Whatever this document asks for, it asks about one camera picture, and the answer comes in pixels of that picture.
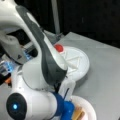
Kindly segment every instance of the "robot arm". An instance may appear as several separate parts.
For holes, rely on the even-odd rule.
[[[54,49],[30,12],[14,3],[0,1],[0,23],[23,29],[38,51],[38,56],[22,66],[22,76],[32,89],[44,89],[47,85],[61,83],[67,73],[67,64]]]
[[[38,51],[36,58],[12,73],[12,92],[6,104],[9,115],[15,120],[60,116],[64,109],[63,98],[42,89],[63,81],[68,69],[65,60],[27,9],[16,5],[14,0],[0,0],[0,6],[0,25],[23,29]]]

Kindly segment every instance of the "table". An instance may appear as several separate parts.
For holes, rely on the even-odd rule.
[[[120,49],[70,32],[60,44],[83,50],[89,57],[90,70],[74,95],[88,100],[97,120],[118,120],[120,117]]]

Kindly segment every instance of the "blue light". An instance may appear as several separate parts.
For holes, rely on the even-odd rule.
[[[17,104],[14,104],[14,105],[13,105],[13,109],[14,109],[14,110],[17,110],[17,109],[18,109]]]

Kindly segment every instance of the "red button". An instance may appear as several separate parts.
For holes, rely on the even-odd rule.
[[[62,45],[56,44],[54,47],[58,52],[63,52],[63,46]]]

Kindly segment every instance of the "white plate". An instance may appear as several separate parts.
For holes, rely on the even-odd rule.
[[[85,116],[82,120],[97,120],[96,112],[88,101],[78,96],[72,96],[71,99],[73,103],[77,103],[83,108]]]
[[[63,46],[64,51],[60,54],[64,57],[68,63],[67,77],[69,80],[78,81],[83,78],[89,68],[90,62],[88,56],[80,49]]]

